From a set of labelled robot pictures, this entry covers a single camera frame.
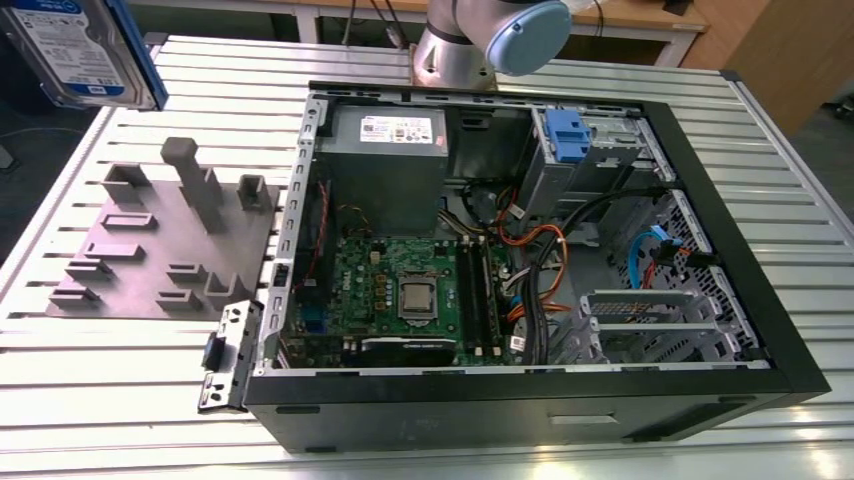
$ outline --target aluminum extrusion table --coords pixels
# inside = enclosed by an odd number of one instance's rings
[[[179,135],[196,139],[199,163],[220,181],[259,173],[284,187],[307,82],[404,84],[408,55],[191,37],[171,37],[152,54],[171,93],[167,110],[101,110],[0,270],[0,473],[250,480],[854,476],[851,224],[743,85],[697,70],[560,61],[499,84],[506,91],[670,103],[831,393],[682,442],[640,446],[292,456],[248,414],[199,416],[199,362],[215,322],[43,313],[107,198],[97,183],[115,162],[175,179],[157,152]],[[268,275],[266,265],[262,279]]]

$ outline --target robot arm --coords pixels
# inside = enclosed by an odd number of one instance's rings
[[[559,0],[432,0],[415,51],[418,83],[480,89],[495,72],[532,73],[560,51],[570,24]]]

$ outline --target white label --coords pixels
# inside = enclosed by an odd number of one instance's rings
[[[359,140],[376,143],[432,143],[428,118],[364,117]]]
[[[57,4],[64,11],[45,11],[53,3],[36,3],[39,10],[12,11],[59,80],[77,93],[119,95],[121,77],[104,48],[85,34],[89,20],[80,7],[64,1]]]
[[[514,352],[522,352],[524,350],[524,337],[510,337],[510,349]]]
[[[522,217],[524,217],[524,210],[522,210],[519,205],[516,205],[515,203],[510,204],[510,206],[507,207],[507,211],[519,220],[522,220]]]

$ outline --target green circuit board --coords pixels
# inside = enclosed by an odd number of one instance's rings
[[[490,249],[492,268],[507,261],[503,246]],[[436,318],[407,320],[399,315],[400,282],[422,279],[435,282]],[[323,336],[330,337],[440,337],[456,341],[455,365],[503,365],[503,352],[479,354],[463,348],[463,321],[459,305],[456,272],[456,241],[346,238],[339,241],[332,300],[323,313]],[[490,299],[495,310],[495,299]],[[502,345],[498,320],[491,332],[495,345]],[[314,366],[332,367],[336,347],[323,345],[320,336],[308,338],[318,342]]]

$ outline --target power supply label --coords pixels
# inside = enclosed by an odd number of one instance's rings
[[[428,118],[364,117],[359,140],[378,143],[432,143]]]
[[[80,5],[71,0],[16,0],[12,11],[60,82],[85,95],[120,95],[121,77],[87,35],[89,19]]]

